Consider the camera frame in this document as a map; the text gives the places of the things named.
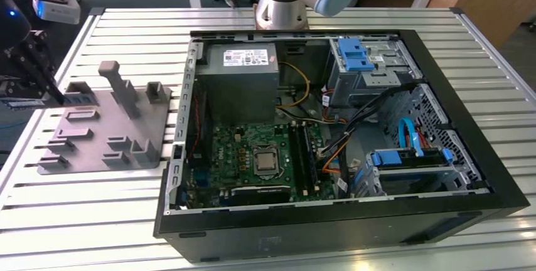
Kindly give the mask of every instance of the green motherboard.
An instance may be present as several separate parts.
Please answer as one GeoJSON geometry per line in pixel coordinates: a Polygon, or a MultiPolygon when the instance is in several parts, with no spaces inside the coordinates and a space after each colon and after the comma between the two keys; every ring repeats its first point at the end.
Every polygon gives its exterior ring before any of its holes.
{"type": "MultiPolygon", "coordinates": [[[[206,186],[198,189],[196,206],[228,206],[224,201],[228,191],[248,186],[290,187],[289,202],[335,198],[331,176],[316,178],[317,187],[312,193],[297,187],[293,163],[297,154],[292,148],[297,145],[289,138],[289,127],[290,125],[214,126],[212,169],[206,174],[206,186]]],[[[309,124],[304,128],[309,135],[309,149],[322,147],[320,126],[309,124]]]]}

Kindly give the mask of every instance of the open computer tower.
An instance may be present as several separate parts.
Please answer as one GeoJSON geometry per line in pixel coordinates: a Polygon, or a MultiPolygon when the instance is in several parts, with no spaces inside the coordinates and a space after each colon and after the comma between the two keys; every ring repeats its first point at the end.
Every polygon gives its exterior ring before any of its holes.
{"type": "Polygon", "coordinates": [[[432,243],[527,206],[415,31],[192,33],[155,223],[189,261],[432,243]]]}

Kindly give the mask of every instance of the cpu socket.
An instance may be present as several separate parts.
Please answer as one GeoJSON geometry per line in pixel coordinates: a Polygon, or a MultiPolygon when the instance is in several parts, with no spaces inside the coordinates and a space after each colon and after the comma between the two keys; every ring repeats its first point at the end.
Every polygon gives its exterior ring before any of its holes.
{"type": "Polygon", "coordinates": [[[253,172],[262,178],[280,173],[280,155],[274,145],[253,147],[253,172]]]}

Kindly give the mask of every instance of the power supply label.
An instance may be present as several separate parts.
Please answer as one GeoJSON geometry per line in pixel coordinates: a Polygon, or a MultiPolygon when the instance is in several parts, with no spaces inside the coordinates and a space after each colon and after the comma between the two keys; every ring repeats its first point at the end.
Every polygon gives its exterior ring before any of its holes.
{"type": "Polygon", "coordinates": [[[226,50],[224,66],[257,66],[269,64],[268,50],[226,50]]]}

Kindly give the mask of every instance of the yellow wire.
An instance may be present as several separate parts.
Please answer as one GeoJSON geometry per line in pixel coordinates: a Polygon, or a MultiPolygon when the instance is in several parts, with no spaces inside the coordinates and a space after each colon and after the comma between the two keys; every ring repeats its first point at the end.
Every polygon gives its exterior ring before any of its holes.
{"type": "Polygon", "coordinates": [[[296,70],[296,72],[298,72],[298,74],[302,76],[302,78],[305,79],[306,88],[305,88],[304,97],[302,97],[297,102],[293,102],[292,104],[276,106],[277,108],[294,107],[297,104],[300,104],[301,102],[304,102],[304,101],[308,99],[308,97],[309,97],[310,82],[309,82],[308,76],[306,76],[305,73],[298,69],[298,67],[296,67],[293,64],[286,63],[286,62],[280,62],[280,64],[285,64],[285,65],[290,66],[290,67],[296,70]]]}
{"type": "Polygon", "coordinates": [[[328,170],[328,166],[337,157],[339,153],[341,153],[343,149],[345,148],[347,144],[349,143],[351,139],[343,144],[343,146],[339,148],[336,153],[332,155],[332,158],[328,160],[327,164],[324,165],[322,172],[328,170]]]}

